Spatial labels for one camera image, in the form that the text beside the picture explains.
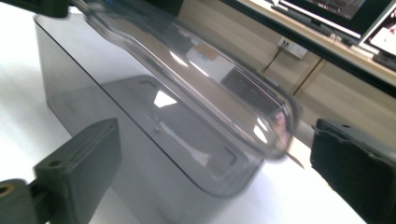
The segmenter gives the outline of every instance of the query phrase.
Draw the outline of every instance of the white surface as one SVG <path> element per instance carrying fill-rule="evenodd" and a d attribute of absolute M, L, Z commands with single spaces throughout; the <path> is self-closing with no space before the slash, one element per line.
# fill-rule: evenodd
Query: white surface
<path fill-rule="evenodd" d="M 70 138 L 45 104 L 32 17 L 0 4 L 0 181 L 32 181 L 32 167 Z M 110 189 L 91 223 L 138 222 Z M 312 171 L 285 159 L 265 164 L 212 223 L 364 222 Z"/>
<path fill-rule="evenodd" d="M 387 28 L 382 28 L 371 43 L 389 53 L 396 55 L 396 34 Z"/>
<path fill-rule="evenodd" d="M 279 42 L 277 42 L 277 45 L 279 47 L 282 47 L 284 42 L 287 43 L 287 45 L 284 47 L 284 50 L 288 51 L 290 54 L 292 54 L 293 56 L 295 56 L 299 59 L 302 59 L 305 56 L 305 54 L 308 52 L 307 49 L 290 41 L 289 39 L 285 38 L 284 36 L 282 36 L 280 38 Z"/>

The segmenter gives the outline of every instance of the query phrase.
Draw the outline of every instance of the clear plastic lid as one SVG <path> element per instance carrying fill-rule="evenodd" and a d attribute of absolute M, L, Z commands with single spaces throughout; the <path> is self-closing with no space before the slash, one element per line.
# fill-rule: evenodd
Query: clear plastic lid
<path fill-rule="evenodd" d="M 159 145 L 172 146 L 163 150 L 197 185 L 216 195 L 236 193 L 262 160 L 285 155 L 300 107 L 280 88 L 193 34 L 171 14 L 144 1 L 78 0 L 75 4 L 99 34 L 131 53 L 155 77 L 134 78 L 125 90 L 140 92 L 141 99 L 152 100 L 159 108 L 180 103 L 161 112 L 147 107 L 150 112 L 142 114 L 136 108 L 128 109 L 129 105 L 120 105 L 134 114 L 132 117 Z M 120 85 L 115 89 L 121 92 Z M 176 117 L 173 110 L 181 115 Z M 183 127 L 183 122 L 193 126 Z M 156 135 L 160 132 L 166 137 Z M 215 134 L 226 147 L 196 151 L 211 146 L 196 141 L 195 134 L 207 138 Z M 178 147 L 185 148 L 198 166 L 210 170 L 210 180 L 181 158 Z M 211 157 L 219 161 L 210 163 Z M 239 168 L 230 174 L 230 167 L 235 165 Z"/>

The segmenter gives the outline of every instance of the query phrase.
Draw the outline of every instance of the wall outlet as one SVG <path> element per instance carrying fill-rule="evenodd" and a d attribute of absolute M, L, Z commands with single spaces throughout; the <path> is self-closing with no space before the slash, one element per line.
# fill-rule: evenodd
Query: wall outlet
<path fill-rule="evenodd" d="M 302 59 L 305 54 L 308 52 L 307 49 L 301 47 L 300 45 L 292 42 L 291 40 L 287 39 L 286 37 L 282 36 L 279 40 L 279 42 L 277 42 L 278 46 L 282 46 L 283 43 L 287 44 L 287 46 L 285 47 L 285 51 L 288 51 L 290 54 L 294 55 L 295 57 Z"/>

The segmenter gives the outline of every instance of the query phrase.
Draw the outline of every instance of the wall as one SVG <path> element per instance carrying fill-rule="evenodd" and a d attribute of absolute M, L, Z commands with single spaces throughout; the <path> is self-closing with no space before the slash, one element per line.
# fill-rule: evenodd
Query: wall
<path fill-rule="evenodd" d="M 220 1 L 185 0 L 179 17 L 257 71 L 278 50 L 279 34 Z M 317 118 L 337 119 L 396 146 L 395 99 L 330 63 L 319 62 L 312 52 L 301 60 L 281 52 L 264 76 L 295 93 L 304 107 L 302 120 L 308 125 L 314 125 Z"/>
<path fill-rule="evenodd" d="M 250 17 L 213 0 L 185 0 L 179 18 L 218 48 L 261 71 L 276 55 L 281 35 Z M 281 52 L 264 74 L 292 92 L 312 70 L 318 56 L 308 52 L 301 60 Z"/>

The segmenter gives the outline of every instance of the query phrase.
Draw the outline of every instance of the monitor screen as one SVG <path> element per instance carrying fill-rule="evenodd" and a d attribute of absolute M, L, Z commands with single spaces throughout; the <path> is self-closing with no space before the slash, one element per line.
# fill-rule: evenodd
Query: monitor screen
<path fill-rule="evenodd" d="M 396 4 L 364 42 L 396 56 Z"/>
<path fill-rule="evenodd" d="M 366 0 L 305 0 L 338 16 L 351 20 Z"/>
<path fill-rule="evenodd" d="M 333 29 L 361 38 L 394 0 L 281 0 Z"/>

